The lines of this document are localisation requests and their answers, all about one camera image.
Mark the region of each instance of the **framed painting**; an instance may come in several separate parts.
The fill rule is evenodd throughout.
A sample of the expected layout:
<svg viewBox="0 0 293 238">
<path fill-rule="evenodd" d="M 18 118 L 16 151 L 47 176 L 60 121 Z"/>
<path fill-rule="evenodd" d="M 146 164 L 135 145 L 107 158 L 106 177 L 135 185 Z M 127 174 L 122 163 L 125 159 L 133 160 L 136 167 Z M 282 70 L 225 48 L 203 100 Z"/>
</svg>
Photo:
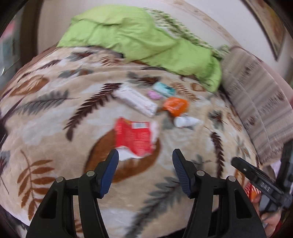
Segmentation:
<svg viewBox="0 0 293 238">
<path fill-rule="evenodd" d="M 242 1 L 246 4 L 259 22 L 270 43 L 275 60 L 278 60 L 286 32 L 285 26 L 281 19 L 263 0 Z"/>
</svg>

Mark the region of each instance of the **striped cushion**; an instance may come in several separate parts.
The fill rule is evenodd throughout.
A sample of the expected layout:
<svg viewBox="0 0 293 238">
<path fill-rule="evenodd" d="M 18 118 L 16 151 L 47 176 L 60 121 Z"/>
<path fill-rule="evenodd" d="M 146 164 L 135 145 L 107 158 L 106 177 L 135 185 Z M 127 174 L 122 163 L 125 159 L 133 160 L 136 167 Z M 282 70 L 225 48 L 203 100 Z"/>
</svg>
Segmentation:
<svg viewBox="0 0 293 238">
<path fill-rule="evenodd" d="M 263 165 L 280 159 L 293 138 L 293 109 L 258 59 L 234 48 L 222 61 L 223 87 L 236 108 Z"/>
</svg>

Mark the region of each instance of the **wall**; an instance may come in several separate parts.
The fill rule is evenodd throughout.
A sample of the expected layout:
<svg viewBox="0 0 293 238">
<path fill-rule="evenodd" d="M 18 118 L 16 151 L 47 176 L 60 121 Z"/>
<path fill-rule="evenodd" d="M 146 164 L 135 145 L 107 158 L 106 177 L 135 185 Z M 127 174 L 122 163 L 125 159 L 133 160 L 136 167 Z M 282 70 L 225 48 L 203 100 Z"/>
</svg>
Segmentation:
<svg viewBox="0 0 293 238">
<path fill-rule="evenodd" d="M 241 0 L 185 0 L 185 2 L 206 13 L 224 27 L 242 47 L 265 61 L 283 78 L 286 77 L 292 65 L 291 54 L 293 53 L 293 40 L 288 33 L 279 59 L 275 61 L 265 34 Z M 202 21 L 202 19 L 206 21 L 210 21 L 210 19 L 203 16 L 199 20 L 192 14 L 187 14 L 184 7 L 180 9 L 180 7 L 174 6 L 174 4 L 182 6 L 183 0 L 45 0 L 38 32 L 39 52 L 58 42 L 74 15 L 97 5 L 119 3 L 163 10 L 172 14 L 189 27 L 192 32 L 214 47 L 219 47 L 224 43 L 230 45 L 223 35 L 216 32 L 215 29 L 207 27 L 207 24 Z"/>
</svg>

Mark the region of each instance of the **blue gripper pad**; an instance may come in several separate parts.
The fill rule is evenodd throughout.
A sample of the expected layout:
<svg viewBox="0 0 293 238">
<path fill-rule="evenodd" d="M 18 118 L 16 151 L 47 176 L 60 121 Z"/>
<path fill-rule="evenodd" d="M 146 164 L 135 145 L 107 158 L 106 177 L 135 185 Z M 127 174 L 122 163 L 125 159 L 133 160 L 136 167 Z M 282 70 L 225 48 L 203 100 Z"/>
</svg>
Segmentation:
<svg viewBox="0 0 293 238">
<path fill-rule="evenodd" d="M 101 197 L 103 197 L 109 191 L 118 162 L 119 162 L 119 153 L 117 150 L 113 149 L 110 151 L 107 159 L 103 162 L 103 168 L 101 168 L 100 170 L 101 172 L 104 171 L 101 178 L 101 187 L 100 187 Z"/>
<path fill-rule="evenodd" d="M 181 184 L 183 192 L 190 198 L 192 186 L 195 183 L 196 168 L 190 161 L 186 161 L 179 149 L 175 149 L 172 154 L 173 165 Z"/>
</svg>

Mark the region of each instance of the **orange package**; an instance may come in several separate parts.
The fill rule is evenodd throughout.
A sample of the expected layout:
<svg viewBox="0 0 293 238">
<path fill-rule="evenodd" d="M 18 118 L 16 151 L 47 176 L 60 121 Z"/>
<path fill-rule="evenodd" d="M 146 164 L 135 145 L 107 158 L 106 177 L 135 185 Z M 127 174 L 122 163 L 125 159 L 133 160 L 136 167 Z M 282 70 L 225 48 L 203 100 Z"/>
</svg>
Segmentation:
<svg viewBox="0 0 293 238">
<path fill-rule="evenodd" d="M 164 104 L 163 109 L 168 110 L 172 116 L 178 117 L 180 114 L 187 111 L 188 101 L 181 98 L 168 98 Z"/>
</svg>

